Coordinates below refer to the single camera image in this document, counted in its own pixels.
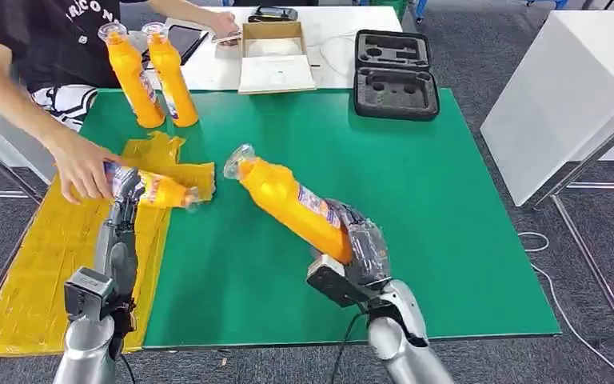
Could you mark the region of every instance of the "robotic arm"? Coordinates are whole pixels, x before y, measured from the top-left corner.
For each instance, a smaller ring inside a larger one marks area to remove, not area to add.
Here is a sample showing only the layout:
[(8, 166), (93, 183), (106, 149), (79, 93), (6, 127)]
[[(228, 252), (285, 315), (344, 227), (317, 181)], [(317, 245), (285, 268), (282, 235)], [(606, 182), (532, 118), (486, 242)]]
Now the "robotic arm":
[(65, 282), (65, 308), (71, 324), (54, 384), (113, 384), (123, 339), (134, 330), (131, 311), (138, 256), (135, 215), (145, 189), (138, 170), (121, 189), (102, 223), (94, 268), (81, 267)]
[(413, 292), (389, 276), (387, 246), (377, 226), (352, 207), (328, 200), (352, 243), (343, 266), (326, 254), (309, 266), (307, 283), (342, 307), (358, 304), (369, 316), (369, 345), (395, 384), (452, 384), (429, 348), (425, 320)]

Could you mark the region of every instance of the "black device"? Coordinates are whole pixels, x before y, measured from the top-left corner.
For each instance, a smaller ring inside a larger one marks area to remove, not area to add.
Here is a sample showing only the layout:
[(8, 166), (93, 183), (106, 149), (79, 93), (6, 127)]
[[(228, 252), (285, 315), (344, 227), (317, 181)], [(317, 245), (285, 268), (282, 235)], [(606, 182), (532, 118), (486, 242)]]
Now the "black device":
[(297, 11), (280, 6), (259, 6), (248, 17), (248, 22), (296, 22)]
[[(181, 65), (185, 64), (195, 50), (204, 42), (208, 32), (188, 26), (173, 25), (168, 29), (168, 40), (180, 54)], [(142, 52), (143, 67), (150, 61), (150, 52)]]

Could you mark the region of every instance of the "black t-shirt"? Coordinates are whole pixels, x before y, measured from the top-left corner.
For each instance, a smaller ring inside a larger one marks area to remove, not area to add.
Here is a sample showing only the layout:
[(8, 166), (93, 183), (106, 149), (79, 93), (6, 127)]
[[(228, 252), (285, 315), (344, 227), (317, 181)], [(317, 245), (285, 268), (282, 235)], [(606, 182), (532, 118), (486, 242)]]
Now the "black t-shirt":
[(118, 88), (98, 28), (119, 17), (119, 0), (0, 0), (0, 44), (13, 51), (30, 92), (65, 84)]

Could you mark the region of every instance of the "white table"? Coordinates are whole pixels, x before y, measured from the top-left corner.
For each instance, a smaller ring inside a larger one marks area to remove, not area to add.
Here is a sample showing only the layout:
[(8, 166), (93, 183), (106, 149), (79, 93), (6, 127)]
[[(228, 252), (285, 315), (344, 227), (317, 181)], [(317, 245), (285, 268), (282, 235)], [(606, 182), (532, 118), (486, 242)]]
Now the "white table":
[(553, 11), (481, 126), (514, 202), (613, 132), (614, 11)]
[[(318, 88), (351, 88), (354, 79), (354, 38), (359, 30), (401, 32), (391, 6), (297, 6), (298, 21), (307, 45), (307, 59)], [(254, 7), (206, 7), (229, 11), (240, 26)], [(168, 18), (166, 25), (203, 28)], [(182, 73), (191, 90), (237, 90), (241, 76), (240, 46), (219, 46), (210, 36), (197, 48)]]

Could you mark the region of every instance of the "green mat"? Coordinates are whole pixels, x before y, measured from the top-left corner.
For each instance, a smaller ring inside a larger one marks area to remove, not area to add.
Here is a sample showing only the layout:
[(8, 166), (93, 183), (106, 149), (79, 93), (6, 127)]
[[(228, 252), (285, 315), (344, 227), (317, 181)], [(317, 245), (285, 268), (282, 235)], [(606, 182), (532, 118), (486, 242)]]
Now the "green mat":
[[(559, 332), (449, 90), (433, 122), (356, 116), (340, 90), (193, 99), (197, 125), (161, 129), (187, 139), (181, 162), (216, 163), (217, 192), (195, 214), (173, 210), (145, 347), (335, 342), (356, 312), (305, 283), (308, 245), (222, 177), (243, 142), (381, 227), (431, 338)], [(81, 131), (115, 153), (148, 132), (109, 90)]]

